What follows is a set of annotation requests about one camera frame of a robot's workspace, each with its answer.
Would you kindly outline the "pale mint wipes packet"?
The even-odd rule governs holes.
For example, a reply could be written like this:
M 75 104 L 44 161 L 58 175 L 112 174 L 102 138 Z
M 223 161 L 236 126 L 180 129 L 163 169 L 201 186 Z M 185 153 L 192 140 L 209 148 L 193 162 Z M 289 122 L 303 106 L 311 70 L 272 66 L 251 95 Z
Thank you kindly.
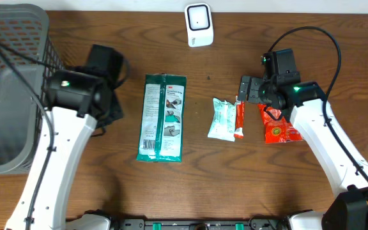
M 213 99 L 214 115 L 208 132 L 209 138 L 235 141 L 236 106 L 218 98 Z

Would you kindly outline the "thin red stick packet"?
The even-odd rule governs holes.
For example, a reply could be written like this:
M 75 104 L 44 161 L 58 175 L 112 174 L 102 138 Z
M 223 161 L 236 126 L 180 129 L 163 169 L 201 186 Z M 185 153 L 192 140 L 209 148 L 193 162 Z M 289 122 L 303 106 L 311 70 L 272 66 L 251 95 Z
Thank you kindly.
M 235 105 L 236 105 L 236 123 L 235 123 L 234 136 L 236 138 L 242 139 L 244 137 L 243 125 L 245 116 L 245 102 L 240 101 L 238 95 L 236 95 Z

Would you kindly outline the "orange-red snack bag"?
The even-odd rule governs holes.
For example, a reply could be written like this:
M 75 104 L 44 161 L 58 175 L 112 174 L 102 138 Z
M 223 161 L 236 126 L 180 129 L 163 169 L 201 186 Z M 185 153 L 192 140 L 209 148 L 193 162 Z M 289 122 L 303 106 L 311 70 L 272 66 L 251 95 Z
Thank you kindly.
M 258 104 L 265 129 L 265 143 L 275 144 L 283 142 L 302 141 L 300 133 L 293 128 L 282 116 L 281 111 L 264 104 Z

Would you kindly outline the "green white packet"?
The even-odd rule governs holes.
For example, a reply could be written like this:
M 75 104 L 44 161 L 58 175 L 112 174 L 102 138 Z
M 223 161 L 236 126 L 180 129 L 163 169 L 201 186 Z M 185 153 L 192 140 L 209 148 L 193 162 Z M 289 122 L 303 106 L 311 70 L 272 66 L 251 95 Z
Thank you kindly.
M 146 76 L 136 160 L 181 162 L 186 88 L 185 76 Z

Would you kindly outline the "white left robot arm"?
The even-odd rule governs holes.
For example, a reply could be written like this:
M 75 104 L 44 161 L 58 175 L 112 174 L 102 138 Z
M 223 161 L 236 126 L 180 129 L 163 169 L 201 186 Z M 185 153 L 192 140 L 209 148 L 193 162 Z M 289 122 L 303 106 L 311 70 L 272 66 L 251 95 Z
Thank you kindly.
M 70 189 L 99 119 L 109 115 L 116 80 L 58 70 L 47 80 L 47 110 L 26 185 L 6 229 L 64 229 Z

